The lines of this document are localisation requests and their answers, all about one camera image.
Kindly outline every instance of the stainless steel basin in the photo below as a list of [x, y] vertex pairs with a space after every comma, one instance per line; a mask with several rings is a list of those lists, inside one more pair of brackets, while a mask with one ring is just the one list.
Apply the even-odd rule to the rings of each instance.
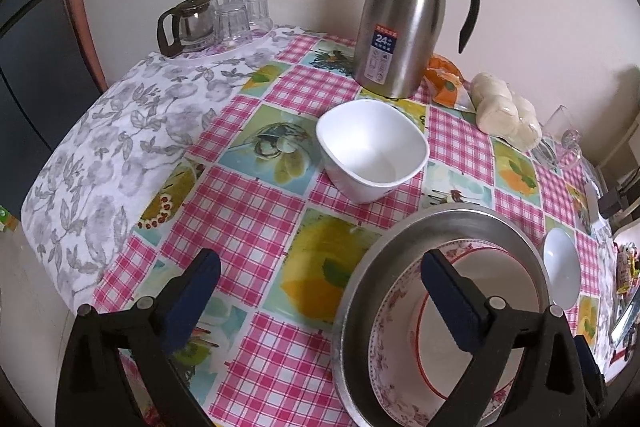
[[455, 239], [484, 239], [509, 251], [531, 276], [540, 311], [549, 306], [548, 277], [542, 259], [527, 236], [505, 217], [482, 206], [454, 203], [432, 206], [397, 223], [358, 264], [334, 320], [334, 384], [358, 427], [398, 425], [380, 407], [369, 383], [367, 350], [380, 303], [407, 266], [425, 251]]

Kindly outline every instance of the teapot handle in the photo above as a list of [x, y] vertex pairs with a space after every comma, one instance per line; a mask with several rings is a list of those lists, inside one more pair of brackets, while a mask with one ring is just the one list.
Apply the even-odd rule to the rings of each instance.
[[458, 45], [458, 53], [462, 53], [465, 49], [466, 43], [471, 36], [471, 33], [476, 26], [478, 20], [478, 12], [480, 11], [480, 0], [471, 0], [471, 6], [469, 7], [469, 13], [466, 15], [465, 23], [460, 30], [460, 44]]
[[[172, 16], [171, 19], [171, 33], [174, 38], [174, 41], [169, 44], [166, 40], [166, 34], [164, 32], [164, 19], [166, 19], [169, 15]], [[182, 43], [180, 42], [180, 13], [175, 10], [175, 8], [171, 8], [164, 12], [160, 18], [158, 19], [158, 48], [160, 49], [160, 53], [165, 57], [174, 58], [176, 55], [179, 55], [182, 51]]]

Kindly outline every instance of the table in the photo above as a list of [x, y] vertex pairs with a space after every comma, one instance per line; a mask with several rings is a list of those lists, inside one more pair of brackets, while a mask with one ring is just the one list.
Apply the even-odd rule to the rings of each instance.
[[229, 426], [347, 426], [332, 384], [330, 328], [349, 274], [398, 220], [467, 201], [505, 215], [534, 244], [552, 227], [574, 238], [582, 285], [567, 318], [574, 332], [597, 322], [588, 339], [604, 370], [615, 256], [606, 226], [587, 234], [584, 168], [550, 171], [479, 132], [474, 115], [431, 104], [421, 88], [386, 102], [427, 135], [424, 172], [383, 200], [349, 202], [321, 170], [314, 128], [339, 103], [379, 98], [348, 76], [353, 46], [307, 32], [252, 74], [135, 224], [93, 293], [98, 311], [156, 295], [200, 248], [212, 248], [220, 283], [188, 347], [174, 354], [204, 410]]

